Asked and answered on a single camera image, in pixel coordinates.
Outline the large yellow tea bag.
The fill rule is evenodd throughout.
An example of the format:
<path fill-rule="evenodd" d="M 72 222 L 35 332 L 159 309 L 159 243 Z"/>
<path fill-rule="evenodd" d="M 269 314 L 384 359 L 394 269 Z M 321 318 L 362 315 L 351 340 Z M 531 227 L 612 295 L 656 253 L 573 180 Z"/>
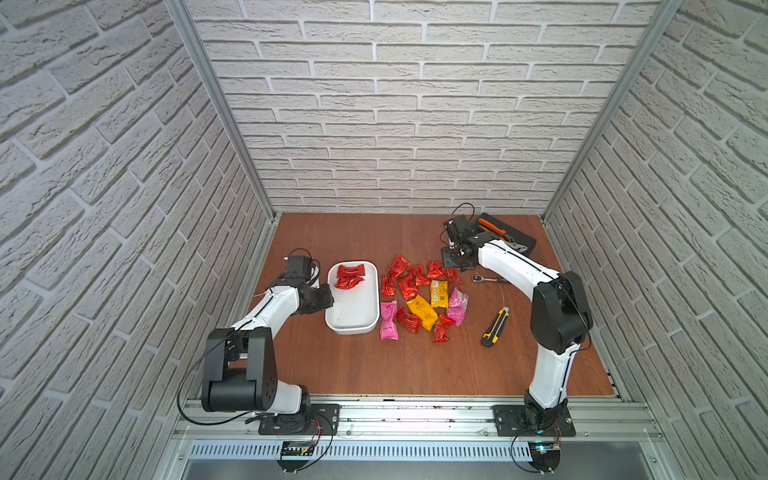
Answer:
<path fill-rule="evenodd" d="M 430 282 L 430 305 L 433 308 L 448 308 L 450 305 L 449 297 L 447 281 L 434 279 Z"/>

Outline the white plastic storage box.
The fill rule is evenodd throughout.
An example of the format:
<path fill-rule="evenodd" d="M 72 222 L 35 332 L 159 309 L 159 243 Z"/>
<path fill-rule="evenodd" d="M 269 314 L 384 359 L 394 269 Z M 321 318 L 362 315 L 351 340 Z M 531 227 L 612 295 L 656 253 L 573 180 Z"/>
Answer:
<path fill-rule="evenodd" d="M 340 265 L 365 265 L 365 276 L 348 289 L 339 288 L 337 270 Z M 325 311 L 327 326 L 339 335 L 359 335 L 371 332 L 379 320 L 379 278 L 376 266 L 365 260 L 345 261 L 333 265 L 327 275 L 334 298 Z"/>

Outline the pink tea bag with barcode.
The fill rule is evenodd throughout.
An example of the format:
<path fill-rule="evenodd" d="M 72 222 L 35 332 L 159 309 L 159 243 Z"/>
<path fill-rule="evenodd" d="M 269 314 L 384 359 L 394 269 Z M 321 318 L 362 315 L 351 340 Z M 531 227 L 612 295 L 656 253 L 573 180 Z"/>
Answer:
<path fill-rule="evenodd" d="M 453 320 L 456 326 L 461 326 L 466 316 L 468 303 L 469 296 L 458 287 L 454 288 L 445 315 Z"/>

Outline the small yellow tea bag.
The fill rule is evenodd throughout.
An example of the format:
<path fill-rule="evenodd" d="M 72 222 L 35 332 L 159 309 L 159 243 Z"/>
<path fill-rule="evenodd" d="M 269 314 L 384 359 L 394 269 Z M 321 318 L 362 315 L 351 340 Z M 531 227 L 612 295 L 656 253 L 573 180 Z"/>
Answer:
<path fill-rule="evenodd" d="M 406 302 L 409 311 L 421 320 L 421 325 L 427 331 L 431 331 L 438 321 L 438 313 L 431 304 L 422 296 L 417 295 Z"/>

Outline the small red tea bag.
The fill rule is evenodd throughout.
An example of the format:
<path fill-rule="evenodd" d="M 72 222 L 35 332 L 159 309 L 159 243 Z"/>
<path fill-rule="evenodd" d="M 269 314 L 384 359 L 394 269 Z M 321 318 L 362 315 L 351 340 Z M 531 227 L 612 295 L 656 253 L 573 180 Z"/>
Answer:
<path fill-rule="evenodd" d="M 396 313 L 396 320 L 408 332 L 416 334 L 421 327 L 421 319 L 410 313 L 405 306 L 400 306 Z"/>

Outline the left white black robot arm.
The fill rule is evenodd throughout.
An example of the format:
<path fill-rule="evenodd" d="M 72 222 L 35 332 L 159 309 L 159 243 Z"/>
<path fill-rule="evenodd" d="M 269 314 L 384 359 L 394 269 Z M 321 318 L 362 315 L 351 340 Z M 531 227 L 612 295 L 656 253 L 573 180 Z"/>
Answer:
<path fill-rule="evenodd" d="M 332 305 L 327 284 L 272 286 L 243 319 L 213 330 L 202 359 L 202 408 L 207 412 L 305 413 L 307 390 L 278 378 L 274 339 L 289 317 Z"/>

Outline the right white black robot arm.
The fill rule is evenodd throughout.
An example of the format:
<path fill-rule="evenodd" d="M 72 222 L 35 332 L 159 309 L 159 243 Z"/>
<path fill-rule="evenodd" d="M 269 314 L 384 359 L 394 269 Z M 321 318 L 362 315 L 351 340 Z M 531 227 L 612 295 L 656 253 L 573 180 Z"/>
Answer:
<path fill-rule="evenodd" d="M 530 329 L 538 349 L 520 423 L 530 431 L 552 426 L 565 414 L 573 361 L 593 327 L 582 278 L 573 271 L 558 272 L 540 265 L 490 234 L 453 242 L 441 254 L 445 268 L 481 266 L 531 301 Z"/>

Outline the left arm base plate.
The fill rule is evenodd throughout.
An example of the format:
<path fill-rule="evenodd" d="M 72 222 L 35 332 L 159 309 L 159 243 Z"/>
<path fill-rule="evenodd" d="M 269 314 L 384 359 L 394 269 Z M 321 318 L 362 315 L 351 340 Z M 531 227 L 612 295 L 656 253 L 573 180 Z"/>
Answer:
<path fill-rule="evenodd" d="M 338 431 L 341 405 L 337 403 L 311 404 L 309 409 L 295 414 L 265 415 L 258 433 L 265 436 L 330 437 Z"/>

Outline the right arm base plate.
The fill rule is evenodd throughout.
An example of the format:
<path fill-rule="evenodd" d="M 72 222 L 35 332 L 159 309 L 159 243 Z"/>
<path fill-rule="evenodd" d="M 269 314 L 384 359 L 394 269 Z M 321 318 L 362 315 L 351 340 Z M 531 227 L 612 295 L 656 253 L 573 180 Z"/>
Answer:
<path fill-rule="evenodd" d="M 532 405 L 494 405 L 491 410 L 499 437 L 576 436 L 566 403 L 544 410 Z"/>

